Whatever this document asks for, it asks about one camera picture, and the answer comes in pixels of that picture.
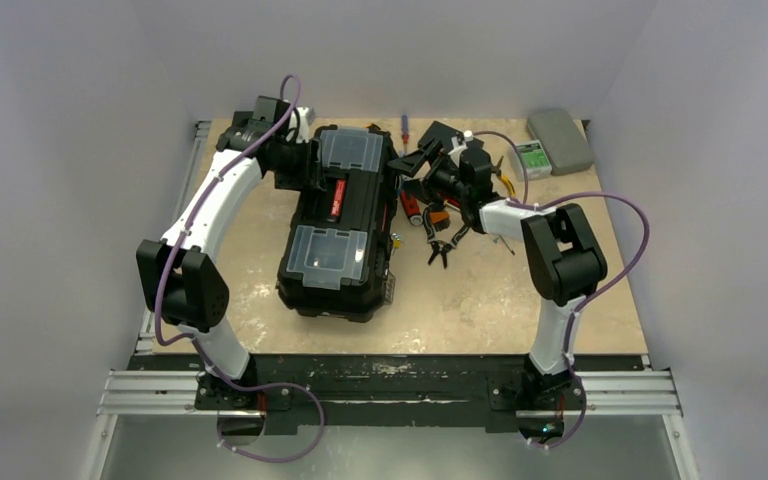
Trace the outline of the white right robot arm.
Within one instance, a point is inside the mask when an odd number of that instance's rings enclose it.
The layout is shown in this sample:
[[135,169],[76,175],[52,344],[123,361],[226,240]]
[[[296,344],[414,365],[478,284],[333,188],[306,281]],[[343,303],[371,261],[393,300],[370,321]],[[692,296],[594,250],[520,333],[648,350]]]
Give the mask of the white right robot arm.
[[429,259],[446,262],[469,232],[519,241],[527,271],[541,297],[538,328],[521,381],[524,399],[544,407],[571,378],[571,345],[584,301],[607,275],[607,261],[582,208],[527,205],[513,186],[501,195],[504,174],[471,132],[427,140],[389,161],[406,180],[404,191],[425,203],[421,224]]

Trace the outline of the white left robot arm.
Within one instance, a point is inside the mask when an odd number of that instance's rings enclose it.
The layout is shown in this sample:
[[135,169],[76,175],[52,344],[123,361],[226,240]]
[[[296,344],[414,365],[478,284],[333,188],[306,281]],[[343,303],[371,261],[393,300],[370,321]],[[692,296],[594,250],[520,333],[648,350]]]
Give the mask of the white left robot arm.
[[219,395],[244,409],[261,386],[253,358],[230,326],[230,290],[216,259],[231,222],[265,174],[313,176],[314,113],[295,100],[260,96],[218,138],[209,169],[178,219],[136,251],[141,287],[161,346],[188,341]]

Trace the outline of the black plastic toolbox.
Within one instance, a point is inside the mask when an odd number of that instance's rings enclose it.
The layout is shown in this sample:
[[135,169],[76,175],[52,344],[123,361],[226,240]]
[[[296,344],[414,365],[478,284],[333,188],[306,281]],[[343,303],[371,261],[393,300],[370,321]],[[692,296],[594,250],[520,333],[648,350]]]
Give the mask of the black plastic toolbox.
[[301,316],[365,323],[393,298],[390,234],[398,207],[389,132],[326,125],[315,131],[326,192],[298,191],[277,272],[283,304]]

